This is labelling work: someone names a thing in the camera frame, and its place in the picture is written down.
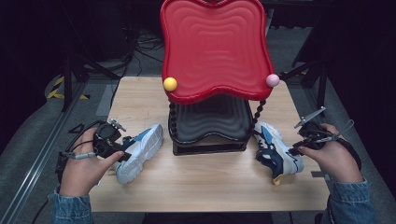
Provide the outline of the red and black shoe rack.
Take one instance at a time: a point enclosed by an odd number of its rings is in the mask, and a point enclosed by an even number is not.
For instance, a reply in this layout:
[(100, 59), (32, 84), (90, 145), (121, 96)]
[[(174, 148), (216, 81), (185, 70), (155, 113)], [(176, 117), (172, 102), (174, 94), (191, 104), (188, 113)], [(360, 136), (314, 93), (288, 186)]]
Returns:
[(243, 151), (279, 78), (259, 0), (164, 0), (163, 89), (176, 155)]

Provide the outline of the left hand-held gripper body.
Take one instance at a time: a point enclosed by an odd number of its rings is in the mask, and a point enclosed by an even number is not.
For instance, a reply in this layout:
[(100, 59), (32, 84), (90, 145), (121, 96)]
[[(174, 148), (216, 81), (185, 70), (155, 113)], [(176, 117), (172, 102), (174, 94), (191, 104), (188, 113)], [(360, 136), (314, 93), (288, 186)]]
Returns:
[(122, 144), (117, 143), (121, 137), (120, 130), (126, 131), (115, 119), (98, 120), (98, 127), (93, 137), (94, 153), (102, 158), (111, 156), (114, 152), (124, 151)]

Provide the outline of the person's left hand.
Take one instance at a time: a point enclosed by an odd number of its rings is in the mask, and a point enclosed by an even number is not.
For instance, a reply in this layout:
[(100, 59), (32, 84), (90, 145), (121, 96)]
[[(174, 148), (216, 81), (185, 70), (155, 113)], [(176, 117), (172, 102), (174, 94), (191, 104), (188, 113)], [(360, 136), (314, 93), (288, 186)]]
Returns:
[(64, 197), (88, 195), (105, 172), (123, 155), (123, 151), (117, 151), (105, 159), (97, 157), (82, 160), (69, 159), (64, 168), (59, 194)]

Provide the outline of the yellow and black floor tape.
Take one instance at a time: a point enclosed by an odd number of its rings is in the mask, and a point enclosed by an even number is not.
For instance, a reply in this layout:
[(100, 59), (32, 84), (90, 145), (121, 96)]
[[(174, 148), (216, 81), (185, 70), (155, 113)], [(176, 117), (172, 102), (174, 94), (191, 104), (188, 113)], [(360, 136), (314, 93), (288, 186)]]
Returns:
[[(59, 76), (57, 80), (55, 81), (52, 89), (50, 90), (47, 99), (50, 98), (57, 98), (57, 99), (64, 99), (64, 94), (63, 93), (58, 93), (59, 88), (61, 87), (61, 84), (64, 82), (64, 77)], [(89, 100), (91, 99), (91, 96), (89, 94), (81, 94), (79, 99), (81, 100)]]

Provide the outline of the black tripod stand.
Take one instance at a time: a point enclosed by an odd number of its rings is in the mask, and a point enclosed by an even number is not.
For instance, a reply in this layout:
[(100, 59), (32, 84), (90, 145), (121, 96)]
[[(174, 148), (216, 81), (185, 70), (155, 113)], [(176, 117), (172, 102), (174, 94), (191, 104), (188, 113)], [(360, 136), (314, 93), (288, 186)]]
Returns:
[(99, 63), (92, 61), (82, 55), (79, 55), (73, 51), (67, 52), (64, 60), (64, 106), (62, 111), (65, 112), (73, 102), (72, 97), (72, 76), (75, 76), (78, 82), (86, 82), (89, 79), (89, 75), (85, 65), (88, 65), (92, 69), (98, 71), (100, 74), (109, 77), (110, 79), (120, 79), (120, 76), (114, 74), (107, 68), (104, 68)]
[(303, 75), (300, 84), (304, 89), (311, 89), (316, 82), (318, 82), (318, 94), (316, 99), (316, 108), (324, 106), (326, 83), (327, 83), (327, 68), (323, 60), (316, 60), (279, 74), (280, 79), (287, 81), (292, 77)]

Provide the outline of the person's right hand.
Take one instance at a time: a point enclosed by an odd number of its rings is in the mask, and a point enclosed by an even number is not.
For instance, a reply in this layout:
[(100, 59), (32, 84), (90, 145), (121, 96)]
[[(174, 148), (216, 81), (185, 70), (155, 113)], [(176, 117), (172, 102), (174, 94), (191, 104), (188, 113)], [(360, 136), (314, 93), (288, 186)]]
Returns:
[(314, 150), (309, 147), (299, 147), (298, 150), (316, 161), (337, 182), (360, 183), (363, 181), (358, 164), (340, 143), (329, 141), (320, 150)]

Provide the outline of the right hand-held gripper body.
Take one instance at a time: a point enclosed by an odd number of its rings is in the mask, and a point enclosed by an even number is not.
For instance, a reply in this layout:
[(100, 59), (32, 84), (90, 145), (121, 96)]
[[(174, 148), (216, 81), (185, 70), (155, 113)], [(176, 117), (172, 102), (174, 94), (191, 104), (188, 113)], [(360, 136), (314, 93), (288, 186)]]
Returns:
[(303, 140), (295, 143), (293, 145), (294, 147), (324, 147), (327, 142), (334, 139), (333, 133), (313, 121), (313, 118), (321, 114), (324, 110), (325, 107), (322, 106), (319, 110), (301, 117), (301, 120), (294, 128), (300, 127), (298, 134)]

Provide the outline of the metal floor rail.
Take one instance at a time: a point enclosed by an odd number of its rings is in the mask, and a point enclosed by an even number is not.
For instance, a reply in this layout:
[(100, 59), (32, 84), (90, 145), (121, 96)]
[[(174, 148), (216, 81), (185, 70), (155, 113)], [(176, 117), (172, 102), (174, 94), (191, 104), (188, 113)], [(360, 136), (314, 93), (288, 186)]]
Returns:
[(75, 86), (70, 106), (64, 112), (61, 100), (48, 100), (7, 145), (0, 157), (0, 224), (15, 224), (85, 87), (86, 83)]

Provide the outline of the blue and white sneaker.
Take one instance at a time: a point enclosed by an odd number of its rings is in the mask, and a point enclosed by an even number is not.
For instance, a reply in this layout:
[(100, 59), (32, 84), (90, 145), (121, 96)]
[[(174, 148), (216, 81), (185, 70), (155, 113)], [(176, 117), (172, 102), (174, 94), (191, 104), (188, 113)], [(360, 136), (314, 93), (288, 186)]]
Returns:
[(253, 136), (258, 144), (256, 160), (272, 170), (273, 183), (278, 186), (284, 175), (294, 175), (304, 169), (304, 162), (299, 154), (292, 155), (290, 148), (274, 126), (258, 121)]
[(132, 144), (126, 148), (131, 154), (127, 161), (116, 162), (113, 169), (121, 184), (132, 182), (143, 170), (144, 163), (150, 160), (163, 143), (163, 127), (153, 124), (147, 130), (132, 139)]

